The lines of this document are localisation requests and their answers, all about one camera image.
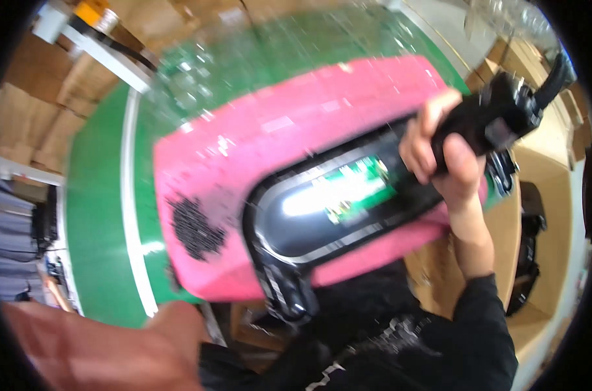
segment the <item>hand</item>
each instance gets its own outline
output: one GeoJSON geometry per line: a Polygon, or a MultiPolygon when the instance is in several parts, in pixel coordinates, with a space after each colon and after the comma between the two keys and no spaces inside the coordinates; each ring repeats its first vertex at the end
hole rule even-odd
{"type": "Polygon", "coordinates": [[[446,115],[461,102],[461,93],[449,89],[428,100],[415,120],[409,121],[407,132],[399,146],[401,158],[418,181],[433,181],[435,189],[444,197],[449,211],[463,209],[478,197],[485,157],[476,157],[465,139],[453,133],[444,140],[444,159],[448,175],[431,178],[436,161],[431,138],[446,115]]]}

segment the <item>worker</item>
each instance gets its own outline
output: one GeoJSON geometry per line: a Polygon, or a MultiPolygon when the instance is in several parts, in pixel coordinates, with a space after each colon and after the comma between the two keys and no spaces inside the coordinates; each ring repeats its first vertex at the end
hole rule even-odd
{"type": "Polygon", "coordinates": [[[494,246],[478,188],[485,158],[464,139],[444,141],[449,175],[430,139],[461,100],[447,90],[426,102],[399,147],[421,183],[433,181],[448,207],[466,287],[452,320],[422,310],[403,262],[316,291],[320,315],[259,375],[211,343],[194,306],[162,306],[141,330],[100,324],[37,303],[6,304],[26,354],[65,390],[509,390],[517,368],[497,296],[494,246]]]}

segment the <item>cardboard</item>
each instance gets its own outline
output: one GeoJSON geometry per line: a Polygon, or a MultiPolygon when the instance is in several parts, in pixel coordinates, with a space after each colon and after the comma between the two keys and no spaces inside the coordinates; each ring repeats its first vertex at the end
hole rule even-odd
{"type": "Polygon", "coordinates": [[[14,53],[4,81],[34,98],[52,103],[71,68],[72,60],[62,47],[26,33],[14,53]]]}

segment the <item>black shirt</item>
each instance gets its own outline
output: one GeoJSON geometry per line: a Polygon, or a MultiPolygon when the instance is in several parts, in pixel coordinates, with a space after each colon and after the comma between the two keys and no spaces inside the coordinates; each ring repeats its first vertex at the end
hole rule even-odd
{"type": "Polygon", "coordinates": [[[509,390],[518,361],[495,276],[474,278],[453,321],[398,313],[378,335],[349,344],[305,389],[509,390]]]}
{"type": "Polygon", "coordinates": [[[518,361],[495,276],[474,278],[453,321],[428,313],[403,262],[318,289],[320,316],[262,375],[203,345],[207,390],[509,390],[518,361]]]}

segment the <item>pink foam insert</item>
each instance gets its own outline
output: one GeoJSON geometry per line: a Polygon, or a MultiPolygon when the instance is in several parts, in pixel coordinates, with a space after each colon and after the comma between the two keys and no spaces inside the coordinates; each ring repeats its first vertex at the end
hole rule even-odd
{"type": "MultiPolygon", "coordinates": [[[[241,229],[244,203],[264,177],[417,110],[446,85],[421,56],[356,59],[316,69],[206,112],[155,146],[157,208],[182,286],[209,301],[263,298],[241,229]],[[198,197],[226,231],[219,254],[191,258],[171,227],[168,200],[198,197]]],[[[486,196],[486,186],[481,186],[486,196]]],[[[444,205],[314,270],[314,286],[381,267],[440,237],[444,205]]]]}

